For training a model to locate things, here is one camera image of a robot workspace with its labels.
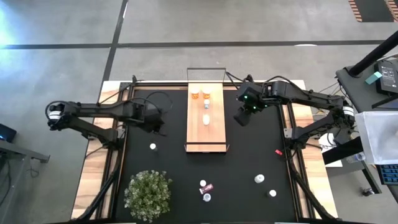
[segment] concrete floor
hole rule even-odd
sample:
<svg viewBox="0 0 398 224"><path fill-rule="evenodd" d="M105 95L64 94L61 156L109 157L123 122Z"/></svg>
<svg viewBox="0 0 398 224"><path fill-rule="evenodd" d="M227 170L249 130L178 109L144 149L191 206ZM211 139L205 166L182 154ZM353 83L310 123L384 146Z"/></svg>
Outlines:
<svg viewBox="0 0 398 224"><path fill-rule="evenodd" d="M122 0L0 0L0 45L111 43ZM396 23L356 22L347 0L130 0L120 43L189 41L377 40ZM321 90L335 71L374 45L118 49L110 80L185 80L187 67L226 67L256 79L283 75ZM18 198L13 223L67 221L86 150L77 132L50 132L52 100L94 102L109 49L0 50L0 123L16 129L15 143L51 154ZM218 79L205 73L192 79ZM344 220L395 223L391 194L360 197L362 173L330 179Z"/></svg>

